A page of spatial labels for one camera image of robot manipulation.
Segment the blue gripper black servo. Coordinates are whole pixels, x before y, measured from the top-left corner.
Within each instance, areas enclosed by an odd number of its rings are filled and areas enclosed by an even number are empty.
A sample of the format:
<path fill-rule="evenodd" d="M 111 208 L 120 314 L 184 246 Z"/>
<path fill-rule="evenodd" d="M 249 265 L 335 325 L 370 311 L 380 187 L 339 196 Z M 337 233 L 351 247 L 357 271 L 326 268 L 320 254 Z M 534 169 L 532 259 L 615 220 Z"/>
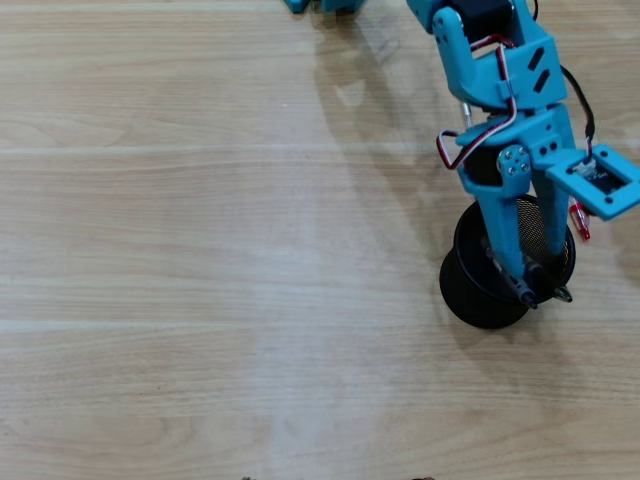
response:
<path fill-rule="evenodd" d="M 568 110 L 491 115 L 456 137 L 456 167 L 475 202 L 458 223 L 458 257 L 483 291 L 528 291 L 520 243 L 519 200 L 533 183 L 547 247 L 564 251 L 569 194 L 556 185 L 557 169 L 574 158 Z"/>

